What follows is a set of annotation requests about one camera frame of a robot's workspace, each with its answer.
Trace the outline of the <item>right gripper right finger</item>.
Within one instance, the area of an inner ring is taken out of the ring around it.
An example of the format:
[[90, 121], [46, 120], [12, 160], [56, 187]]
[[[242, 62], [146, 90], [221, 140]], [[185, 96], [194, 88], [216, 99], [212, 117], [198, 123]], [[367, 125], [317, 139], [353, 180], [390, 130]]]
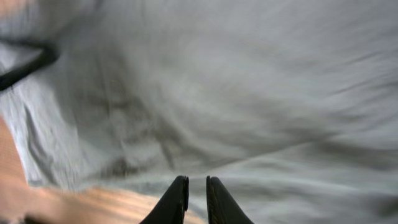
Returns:
[[217, 177], [206, 178], [209, 224], [253, 224]]

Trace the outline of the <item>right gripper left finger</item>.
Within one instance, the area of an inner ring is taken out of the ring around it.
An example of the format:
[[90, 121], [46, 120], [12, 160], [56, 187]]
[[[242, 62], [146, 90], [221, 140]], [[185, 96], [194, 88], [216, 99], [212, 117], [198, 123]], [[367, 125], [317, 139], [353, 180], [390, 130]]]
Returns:
[[177, 176], [140, 224], [183, 224], [188, 210], [189, 178]]

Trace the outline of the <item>grey shorts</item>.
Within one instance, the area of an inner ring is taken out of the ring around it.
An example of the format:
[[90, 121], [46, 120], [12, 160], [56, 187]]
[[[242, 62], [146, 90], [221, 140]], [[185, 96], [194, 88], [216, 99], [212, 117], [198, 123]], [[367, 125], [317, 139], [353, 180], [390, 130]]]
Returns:
[[58, 60], [1, 94], [28, 184], [217, 176], [255, 223], [397, 222], [397, 2], [3, 1]]

